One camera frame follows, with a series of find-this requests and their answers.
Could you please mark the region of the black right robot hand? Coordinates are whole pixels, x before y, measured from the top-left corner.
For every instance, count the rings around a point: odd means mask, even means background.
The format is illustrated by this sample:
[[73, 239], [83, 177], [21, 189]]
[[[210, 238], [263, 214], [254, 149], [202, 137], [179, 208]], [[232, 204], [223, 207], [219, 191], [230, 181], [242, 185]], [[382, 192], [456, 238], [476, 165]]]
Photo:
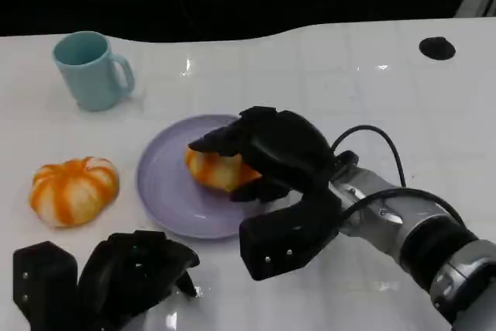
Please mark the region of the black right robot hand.
[[295, 112], [254, 106], [189, 147], [224, 157], [240, 155], [244, 164], [261, 174], [230, 192], [234, 202], [272, 202], [291, 190], [303, 195], [329, 192], [335, 164], [330, 145], [314, 125]]

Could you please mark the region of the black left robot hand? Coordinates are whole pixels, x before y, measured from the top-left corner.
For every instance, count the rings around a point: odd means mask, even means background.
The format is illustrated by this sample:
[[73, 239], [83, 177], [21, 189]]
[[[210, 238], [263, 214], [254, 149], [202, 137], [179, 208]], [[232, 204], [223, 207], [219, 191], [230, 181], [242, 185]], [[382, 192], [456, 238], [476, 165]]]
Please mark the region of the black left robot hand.
[[174, 289], [196, 297], [188, 269], [199, 264], [196, 252], [163, 232], [113, 233], [93, 250], [77, 284], [83, 329], [121, 330]]

